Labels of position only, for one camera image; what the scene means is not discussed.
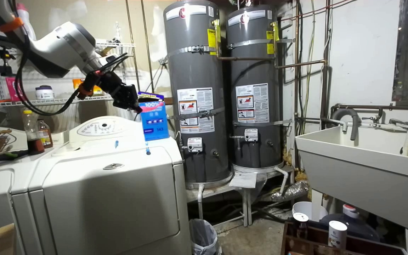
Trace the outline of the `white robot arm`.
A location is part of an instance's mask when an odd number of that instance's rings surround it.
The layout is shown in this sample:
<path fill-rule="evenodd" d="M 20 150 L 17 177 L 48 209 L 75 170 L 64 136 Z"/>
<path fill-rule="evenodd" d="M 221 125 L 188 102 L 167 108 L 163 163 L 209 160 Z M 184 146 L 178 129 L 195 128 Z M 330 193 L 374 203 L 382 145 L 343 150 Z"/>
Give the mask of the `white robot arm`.
<path fill-rule="evenodd" d="M 127 54 L 103 63 L 95 50 L 95 39 L 81 24 L 66 22 L 42 39 L 34 40 L 17 12 L 15 0 L 0 0 L 0 33 L 4 34 L 5 41 L 21 51 L 21 61 L 15 73 L 15 92 L 22 95 L 21 104 L 30 111 L 42 116 L 59 115 L 68 109 L 75 98 L 92 97 L 93 87 L 99 87 L 112 97 L 116 108 L 141 112 L 136 88 L 126 85 L 115 73 L 115 68 L 127 58 Z M 25 98 L 22 68 L 27 63 L 47 78 L 64 78 L 76 67 L 85 80 L 58 111 L 44 112 Z"/>

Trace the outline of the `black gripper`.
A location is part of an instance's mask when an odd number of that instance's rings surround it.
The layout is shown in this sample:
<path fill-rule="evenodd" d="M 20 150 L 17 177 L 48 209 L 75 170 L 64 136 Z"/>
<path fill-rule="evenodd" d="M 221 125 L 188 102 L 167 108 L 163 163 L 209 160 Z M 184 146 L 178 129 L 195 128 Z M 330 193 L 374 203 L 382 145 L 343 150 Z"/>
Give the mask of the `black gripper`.
<path fill-rule="evenodd" d="M 92 73 L 90 82 L 92 85 L 98 85 L 103 92 L 109 94 L 116 108 L 130 109 L 136 114 L 141 112 L 136 88 L 133 85 L 126 85 L 115 73 Z"/>

